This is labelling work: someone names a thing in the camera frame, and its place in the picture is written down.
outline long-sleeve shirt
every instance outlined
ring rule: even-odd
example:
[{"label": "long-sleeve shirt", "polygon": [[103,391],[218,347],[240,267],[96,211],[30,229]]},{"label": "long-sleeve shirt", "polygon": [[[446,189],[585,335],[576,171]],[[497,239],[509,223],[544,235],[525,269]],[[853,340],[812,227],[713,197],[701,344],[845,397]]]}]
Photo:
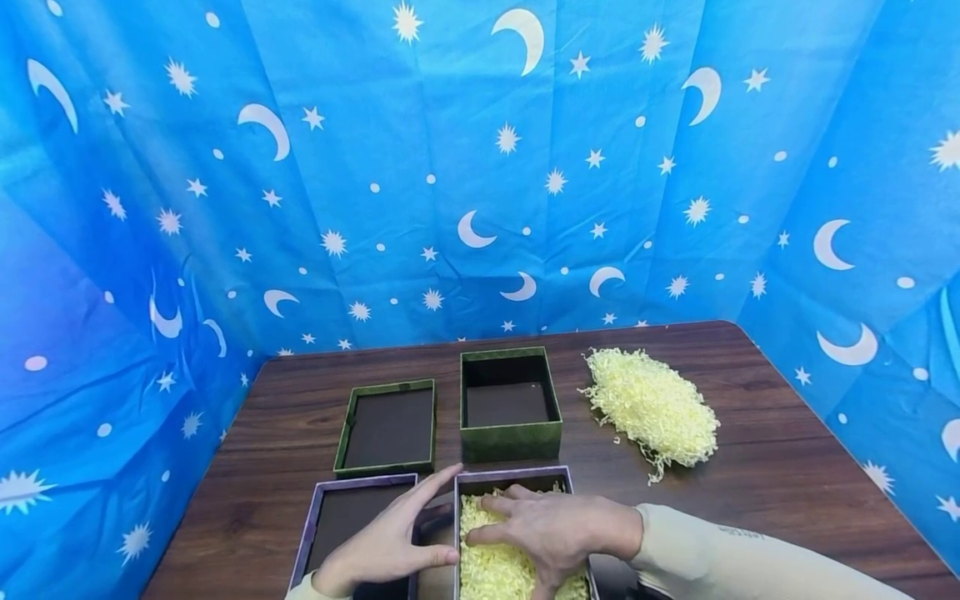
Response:
[{"label": "long-sleeve shirt", "polygon": [[[674,600],[910,600],[823,555],[758,533],[726,527],[666,506],[640,504],[643,542],[630,561],[641,585]],[[328,598],[310,575],[286,600]]]}]

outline dark green box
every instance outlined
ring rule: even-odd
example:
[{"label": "dark green box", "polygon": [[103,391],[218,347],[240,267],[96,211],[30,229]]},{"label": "dark green box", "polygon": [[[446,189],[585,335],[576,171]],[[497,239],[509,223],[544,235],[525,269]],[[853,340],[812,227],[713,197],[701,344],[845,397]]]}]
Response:
[{"label": "dark green box", "polygon": [[337,479],[433,470],[433,379],[353,388],[333,472]]},{"label": "dark green box", "polygon": [[460,355],[465,463],[556,459],[563,429],[546,348]]}]

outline box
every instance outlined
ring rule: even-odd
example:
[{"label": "box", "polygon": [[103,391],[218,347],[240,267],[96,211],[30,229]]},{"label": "box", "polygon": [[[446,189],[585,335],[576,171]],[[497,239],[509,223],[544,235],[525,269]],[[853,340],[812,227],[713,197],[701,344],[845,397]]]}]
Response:
[{"label": "box", "polygon": [[[317,569],[324,559],[366,527],[398,496],[417,485],[417,475],[383,475],[344,481],[318,483],[313,490],[310,511],[303,524],[300,550],[290,577],[290,587]],[[417,543],[414,528],[413,543]],[[364,584],[353,593],[354,600],[416,600],[417,576],[411,575],[386,584]]]},{"label": "box", "polygon": [[[458,548],[460,545],[460,496],[491,493],[494,488],[506,490],[514,483],[518,483],[534,492],[551,492],[554,484],[559,483],[561,490],[566,493],[573,493],[570,469],[563,465],[460,473],[453,480],[453,539]],[[590,600],[599,600],[600,594],[597,591],[589,560],[587,560],[587,585]],[[458,564],[454,570],[453,598],[454,600],[460,600],[460,566]]]},{"label": "box", "polygon": [[433,379],[353,388],[337,446],[337,479],[433,470]]},{"label": "box", "polygon": [[563,427],[546,348],[460,355],[465,463],[557,459]]}]

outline blue backdrop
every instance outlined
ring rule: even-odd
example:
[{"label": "blue backdrop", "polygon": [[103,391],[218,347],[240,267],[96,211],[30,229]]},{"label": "blue backdrop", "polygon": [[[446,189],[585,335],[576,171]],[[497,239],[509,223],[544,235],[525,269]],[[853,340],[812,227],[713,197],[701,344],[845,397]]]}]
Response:
[{"label": "blue backdrop", "polygon": [[841,4],[4,3],[0,598],[134,597],[272,355],[704,319],[960,567],[960,5]]}]

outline pile of shredded paper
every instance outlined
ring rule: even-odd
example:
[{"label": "pile of shredded paper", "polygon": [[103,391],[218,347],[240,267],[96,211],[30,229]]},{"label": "pile of shredded paper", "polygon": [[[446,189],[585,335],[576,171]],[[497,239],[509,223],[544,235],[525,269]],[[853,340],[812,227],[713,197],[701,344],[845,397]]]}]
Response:
[{"label": "pile of shredded paper", "polygon": [[696,386],[643,350],[591,352],[586,358],[593,386],[579,391],[603,415],[594,417],[597,422],[612,423],[639,445],[655,470],[649,483],[659,482],[674,462],[693,467],[713,454],[720,421]]},{"label": "pile of shredded paper", "polygon": [[[537,581],[530,557],[512,546],[467,546],[467,533],[504,519],[480,508],[480,496],[460,498],[460,598],[461,600],[529,600]],[[585,572],[570,576],[557,592],[557,600],[589,600]]]}]

